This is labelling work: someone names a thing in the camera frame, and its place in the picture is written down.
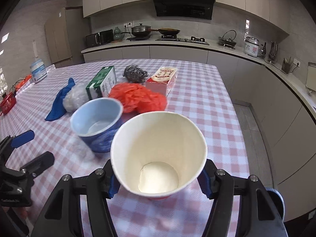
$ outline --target pink checkered tablecloth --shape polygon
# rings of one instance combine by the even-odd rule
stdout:
[[[94,154],[71,131],[70,116],[46,122],[58,91],[67,85],[69,77],[76,83],[88,83],[103,66],[114,65],[118,81],[127,65],[137,64],[152,75],[160,66],[178,68],[176,85],[168,95],[166,110],[191,119],[202,131],[208,158],[217,168],[231,175],[247,178],[248,160],[242,132],[230,97],[215,66],[188,62],[153,59],[115,60],[81,64],[52,69],[37,84],[30,84],[19,92],[17,104],[0,117],[0,136],[18,135],[32,129],[33,141],[14,150],[7,167],[20,166],[45,151],[55,156],[55,164],[35,179],[28,208],[31,222],[35,222],[44,203],[64,174],[72,177],[89,175],[102,168],[110,154]],[[198,181],[171,197],[153,201],[129,193],[123,187],[108,200],[119,237],[132,236],[190,236],[199,237],[205,228],[212,201],[201,192]],[[81,198],[85,236],[92,236],[86,199]],[[228,236],[235,236],[239,210],[239,197],[234,197]]]

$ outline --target utensil holder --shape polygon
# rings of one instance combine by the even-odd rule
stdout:
[[[285,73],[285,74],[288,74],[289,71],[290,71],[290,68],[291,68],[291,64],[285,62],[285,59],[283,59],[283,63],[282,63],[282,71]]]

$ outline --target cup rim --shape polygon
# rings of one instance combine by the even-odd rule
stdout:
[[[121,177],[118,175],[117,173],[117,169],[116,169],[116,164],[115,164],[115,160],[113,159],[113,143],[116,141],[117,139],[117,136],[119,135],[119,133],[122,131],[123,129],[123,126],[125,124],[128,124],[130,123],[132,120],[135,120],[137,117],[141,117],[142,115],[144,114],[150,114],[150,113],[161,113],[161,114],[164,114],[164,113],[168,113],[168,114],[176,114],[176,115],[179,115],[181,117],[183,117],[185,120],[188,120],[195,128],[196,130],[198,131],[200,137],[202,137],[202,140],[204,142],[204,156],[203,156],[203,161],[199,167],[199,169],[197,170],[197,172],[195,173],[195,175],[193,177],[190,178],[190,180],[185,184],[183,185],[182,187],[180,188],[176,188],[175,190],[172,190],[172,191],[168,191],[168,192],[162,192],[162,193],[145,193],[145,192],[135,192],[135,191],[132,191],[128,186],[126,186],[125,183],[123,183]],[[112,145],[111,145],[111,150],[110,150],[110,156],[111,156],[111,165],[112,165],[112,168],[113,168],[113,172],[116,176],[116,178],[118,179],[118,181],[120,182],[121,185],[124,186],[125,189],[127,189],[129,192],[133,193],[133,194],[136,194],[136,195],[139,195],[139,196],[143,196],[143,197],[146,197],[146,198],[162,198],[162,197],[167,197],[167,196],[170,196],[172,194],[175,194],[181,190],[183,190],[184,188],[186,188],[189,184],[191,184],[193,182],[194,179],[196,179],[202,172],[202,170],[204,169],[204,166],[205,166],[205,163],[206,163],[206,159],[207,159],[207,143],[206,143],[206,140],[202,134],[202,132],[200,131],[200,129],[196,126],[195,123],[193,123],[189,118],[187,118],[186,116],[183,116],[182,114],[179,114],[179,113],[176,113],[176,112],[171,112],[171,111],[151,111],[151,112],[146,112],[146,113],[142,113],[142,114],[139,114],[133,118],[131,118],[130,120],[126,121],[119,129],[118,131],[115,133],[115,136],[113,138],[113,141],[112,141]]]
[[[74,128],[73,128],[73,126],[72,126],[72,125],[73,125],[73,119],[74,119],[74,117],[76,116],[76,114],[78,113],[78,111],[79,111],[81,108],[84,108],[85,106],[88,106],[88,104],[93,103],[93,102],[95,102],[96,100],[99,100],[99,99],[102,99],[102,100],[112,100],[112,101],[114,101],[115,103],[117,103],[117,104],[119,105],[120,111],[119,111],[118,115],[116,116],[115,120],[113,120],[113,122],[112,122],[110,125],[108,125],[107,127],[103,128],[103,129],[101,129],[101,130],[99,130],[99,131],[97,131],[97,132],[94,132],[94,133],[92,133],[92,134],[79,134],[79,133],[77,133],[77,131],[75,131]],[[97,98],[97,99],[93,99],[93,100],[91,100],[91,101],[88,101],[88,102],[85,103],[84,105],[80,106],[80,107],[74,112],[74,114],[72,114],[72,116],[70,117],[70,126],[71,126],[72,131],[75,132],[76,135],[78,135],[78,136],[80,136],[80,137],[95,136],[95,135],[97,135],[97,134],[103,133],[104,131],[106,131],[106,130],[108,130],[110,127],[112,127],[112,126],[120,119],[120,117],[122,116],[122,114],[123,114],[123,105],[122,105],[122,103],[121,103],[119,100],[114,99],[114,98],[100,97],[100,98]]]

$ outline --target carton box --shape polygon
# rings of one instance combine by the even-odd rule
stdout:
[[[116,75],[114,66],[103,67],[86,87],[89,99],[108,97],[115,83]]]
[[[177,80],[177,68],[160,67],[154,75],[145,82],[146,88],[167,96]]]

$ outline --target white jar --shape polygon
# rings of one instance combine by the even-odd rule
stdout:
[[[259,51],[259,40],[254,37],[246,37],[244,53],[249,54],[253,57],[257,57],[258,51]]]
[[[31,66],[31,75],[34,83],[38,83],[47,76],[46,68],[42,59],[39,59],[37,62],[34,62]]]

